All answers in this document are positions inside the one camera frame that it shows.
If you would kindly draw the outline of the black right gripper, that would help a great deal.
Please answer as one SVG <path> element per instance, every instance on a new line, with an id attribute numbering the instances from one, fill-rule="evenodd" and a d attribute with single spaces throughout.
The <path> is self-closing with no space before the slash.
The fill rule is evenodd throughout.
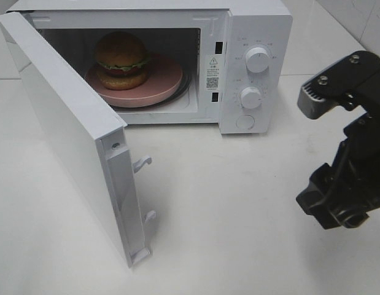
<path id="1" fill-rule="evenodd" d="M 343 157 L 336 172 L 325 163 L 312 173 L 296 201 L 325 229 L 361 226 L 365 210 L 380 205 L 380 104 L 344 129 Z"/>

